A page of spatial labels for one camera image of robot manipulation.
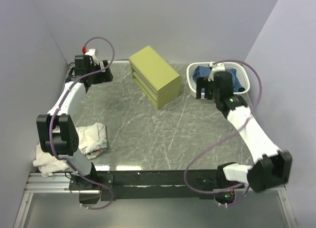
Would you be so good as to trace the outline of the green metal drawer cabinet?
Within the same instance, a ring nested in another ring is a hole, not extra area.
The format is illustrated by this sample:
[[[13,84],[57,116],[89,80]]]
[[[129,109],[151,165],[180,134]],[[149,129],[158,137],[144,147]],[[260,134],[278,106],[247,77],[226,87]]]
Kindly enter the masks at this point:
[[[181,88],[181,76],[151,46],[129,57],[134,82],[157,109],[175,100]]]

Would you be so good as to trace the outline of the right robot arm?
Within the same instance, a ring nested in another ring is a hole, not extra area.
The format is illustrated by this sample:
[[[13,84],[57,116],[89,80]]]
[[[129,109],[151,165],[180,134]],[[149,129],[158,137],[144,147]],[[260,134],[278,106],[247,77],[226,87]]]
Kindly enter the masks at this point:
[[[233,93],[233,79],[229,72],[216,72],[212,80],[197,79],[196,98],[215,102],[216,108],[234,126],[247,145],[254,164],[226,163],[218,166],[217,184],[227,188],[233,182],[248,184],[255,192],[262,192],[288,182],[292,156],[274,144],[260,127],[241,95]]]

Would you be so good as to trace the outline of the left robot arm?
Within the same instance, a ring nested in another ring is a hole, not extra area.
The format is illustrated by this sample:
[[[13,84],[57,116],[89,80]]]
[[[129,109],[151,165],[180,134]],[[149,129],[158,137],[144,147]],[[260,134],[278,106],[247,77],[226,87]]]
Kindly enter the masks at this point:
[[[88,190],[100,183],[94,164],[79,150],[79,136],[72,114],[91,85],[112,79],[108,61],[99,63],[91,52],[75,56],[75,65],[56,104],[36,119],[41,149],[64,162],[72,171],[73,181]]]

